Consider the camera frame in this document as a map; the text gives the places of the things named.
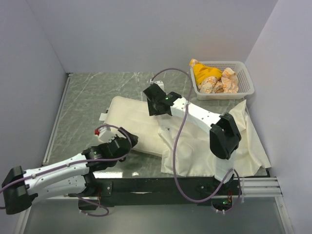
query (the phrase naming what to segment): white wall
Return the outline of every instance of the white wall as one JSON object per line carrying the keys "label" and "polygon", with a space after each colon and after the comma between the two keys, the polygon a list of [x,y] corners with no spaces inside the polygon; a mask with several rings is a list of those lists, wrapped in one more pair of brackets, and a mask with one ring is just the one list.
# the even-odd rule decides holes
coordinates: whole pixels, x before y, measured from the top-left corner
{"label": "white wall", "polygon": [[245,61],[277,0],[27,0],[66,72]]}
{"label": "white wall", "polygon": [[[56,117],[65,72],[25,0],[0,1],[0,181],[12,167],[38,167]],[[3,206],[0,195],[0,206]],[[0,211],[0,232],[18,215]]]}
{"label": "white wall", "polygon": [[279,0],[246,64],[253,122],[296,233],[312,231],[312,2]]}

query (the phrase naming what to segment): marble tabletop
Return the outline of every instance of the marble tabletop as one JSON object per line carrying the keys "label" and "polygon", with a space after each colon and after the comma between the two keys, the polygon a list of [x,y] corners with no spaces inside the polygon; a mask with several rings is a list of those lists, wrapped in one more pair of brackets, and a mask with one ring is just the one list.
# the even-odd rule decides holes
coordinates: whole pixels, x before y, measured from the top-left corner
{"label": "marble tabletop", "polygon": [[[98,145],[94,129],[102,124],[99,116],[110,106],[115,96],[146,101],[143,90],[148,87],[153,73],[73,73],[69,75],[68,87],[54,131],[53,141],[44,165],[68,159],[90,146]],[[165,90],[187,96],[190,82],[186,75],[167,71],[158,76]],[[235,107],[240,100],[198,100],[192,93],[191,102],[211,112],[223,114]],[[95,172],[98,178],[172,177],[160,172],[161,158],[131,151],[123,163],[105,171]],[[257,175],[266,175],[260,169]]]}

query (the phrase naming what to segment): white tag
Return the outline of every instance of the white tag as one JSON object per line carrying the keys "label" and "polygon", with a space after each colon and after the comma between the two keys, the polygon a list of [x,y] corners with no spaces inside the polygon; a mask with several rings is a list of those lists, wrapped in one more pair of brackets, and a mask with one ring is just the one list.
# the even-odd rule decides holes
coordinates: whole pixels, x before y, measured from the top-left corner
{"label": "white tag", "polygon": [[99,116],[99,121],[105,121],[107,117],[107,113],[101,113],[101,115]]}

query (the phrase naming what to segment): white plastic basket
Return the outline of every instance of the white plastic basket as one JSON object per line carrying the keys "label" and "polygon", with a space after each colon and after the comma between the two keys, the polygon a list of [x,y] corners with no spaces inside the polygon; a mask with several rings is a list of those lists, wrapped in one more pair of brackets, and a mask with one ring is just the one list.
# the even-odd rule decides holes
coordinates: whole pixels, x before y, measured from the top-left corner
{"label": "white plastic basket", "polygon": [[199,100],[210,100],[210,99],[241,99],[246,95],[254,93],[254,85],[252,79],[250,78],[249,72],[244,63],[239,61],[206,61],[200,62],[209,67],[216,67],[223,71],[225,68],[229,67],[236,72],[238,78],[238,93],[237,94],[202,94],[199,92],[198,87],[195,82],[193,68],[191,67],[191,76],[193,81],[193,86],[197,99]]}

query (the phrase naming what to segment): yellow cloth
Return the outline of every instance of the yellow cloth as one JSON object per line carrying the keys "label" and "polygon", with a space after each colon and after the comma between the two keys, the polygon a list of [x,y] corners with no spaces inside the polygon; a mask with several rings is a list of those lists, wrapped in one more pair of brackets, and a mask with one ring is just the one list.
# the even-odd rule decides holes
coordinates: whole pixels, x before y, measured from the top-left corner
{"label": "yellow cloth", "polygon": [[199,85],[205,78],[216,77],[220,79],[222,76],[222,71],[215,67],[207,67],[201,64],[196,59],[192,59],[190,66],[193,67],[196,85]]}

